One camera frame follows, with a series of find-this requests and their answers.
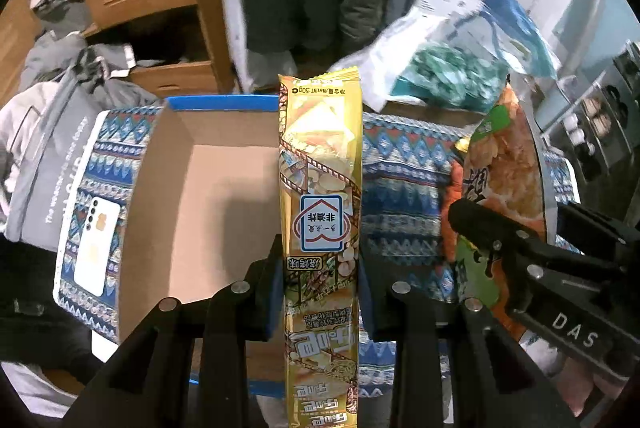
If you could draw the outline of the orange green chip bag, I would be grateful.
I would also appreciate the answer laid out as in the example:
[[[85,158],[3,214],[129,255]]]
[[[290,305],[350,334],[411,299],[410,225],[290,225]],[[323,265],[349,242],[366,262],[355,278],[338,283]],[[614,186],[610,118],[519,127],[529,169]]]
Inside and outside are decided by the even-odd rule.
[[[530,229],[547,244],[555,243],[558,207],[544,162],[532,113],[507,83],[497,102],[477,125],[462,167],[461,196]],[[457,235],[454,277],[459,299],[475,297],[506,331],[520,340],[526,327],[506,314],[510,288],[503,261],[506,247],[480,247],[468,235]]]

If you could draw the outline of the yellow snack stick packet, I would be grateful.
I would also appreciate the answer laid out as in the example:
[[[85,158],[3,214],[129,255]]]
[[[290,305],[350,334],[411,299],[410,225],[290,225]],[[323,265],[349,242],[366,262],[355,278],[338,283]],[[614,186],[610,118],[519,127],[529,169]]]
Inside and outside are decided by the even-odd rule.
[[[278,167],[288,423],[353,427],[362,194],[357,68],[307,80],[281,76]]]

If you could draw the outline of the metal shoe rack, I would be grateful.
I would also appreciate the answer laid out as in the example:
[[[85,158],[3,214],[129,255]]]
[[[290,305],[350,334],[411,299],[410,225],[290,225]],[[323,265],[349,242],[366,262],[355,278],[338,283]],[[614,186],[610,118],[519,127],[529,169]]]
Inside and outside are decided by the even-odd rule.
[[[629,41],[590,85],[559,86],[560,110],[542,128],[575,173],[578,199],[639,226],[639,43]]]

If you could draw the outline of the blue patterned tablecloth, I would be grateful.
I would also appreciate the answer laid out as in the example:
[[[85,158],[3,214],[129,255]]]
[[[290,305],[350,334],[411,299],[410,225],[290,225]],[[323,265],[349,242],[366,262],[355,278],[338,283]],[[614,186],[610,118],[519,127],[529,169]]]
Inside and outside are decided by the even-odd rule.
[[[53,284],[55,302],[112,342],[118,338],[117,286],[128,205],[155,120],[163,107],[104,111],[89,135],[70,188]],[[440,300],[454,294],[440,251],[440,208],[460,128],[404,117],[363,118],[363,232],[367,249]],[[82,229],[93,197],[118,203],[119,218],[101,297],[74,282]]]

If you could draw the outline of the white smartphone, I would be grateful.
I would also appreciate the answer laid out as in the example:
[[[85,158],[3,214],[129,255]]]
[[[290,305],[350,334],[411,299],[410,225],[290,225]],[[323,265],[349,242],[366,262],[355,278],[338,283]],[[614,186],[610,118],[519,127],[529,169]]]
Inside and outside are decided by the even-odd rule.
[[[108,257],[119,218],[118,203],[93,197],[80,237],[74,282],[96,297],[104,292]]]

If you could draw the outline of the blue-edged cardboard box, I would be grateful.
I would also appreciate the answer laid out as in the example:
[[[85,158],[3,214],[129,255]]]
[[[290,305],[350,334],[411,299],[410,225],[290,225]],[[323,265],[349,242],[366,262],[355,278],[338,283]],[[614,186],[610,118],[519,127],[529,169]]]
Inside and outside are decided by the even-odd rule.
[[[274,95],[168,98],[124,225],[118,338],[160,300],[208,299],[266,258],[280,232]]]

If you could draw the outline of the clear bag of teal packets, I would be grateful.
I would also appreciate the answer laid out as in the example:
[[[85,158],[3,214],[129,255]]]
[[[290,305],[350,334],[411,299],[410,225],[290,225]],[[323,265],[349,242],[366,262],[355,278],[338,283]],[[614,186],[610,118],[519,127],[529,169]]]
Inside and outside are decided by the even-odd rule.
[[[478,0],[448,16],[414,6],[331,69],[356,67],[375,111],[400,99],[485,114],[511,73],[555,79],[559,65],[518,0]]]

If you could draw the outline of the grey printed bag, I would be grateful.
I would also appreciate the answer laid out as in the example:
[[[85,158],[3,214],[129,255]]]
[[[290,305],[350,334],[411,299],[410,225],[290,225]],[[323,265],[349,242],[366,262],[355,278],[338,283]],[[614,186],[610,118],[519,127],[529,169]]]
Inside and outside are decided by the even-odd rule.
[[[94,122],[104,110],[150,106],[158,98],[130,81],[81,80],[70,71],[41,81],[1,108],[1,232],[58,249],[66,200]]]

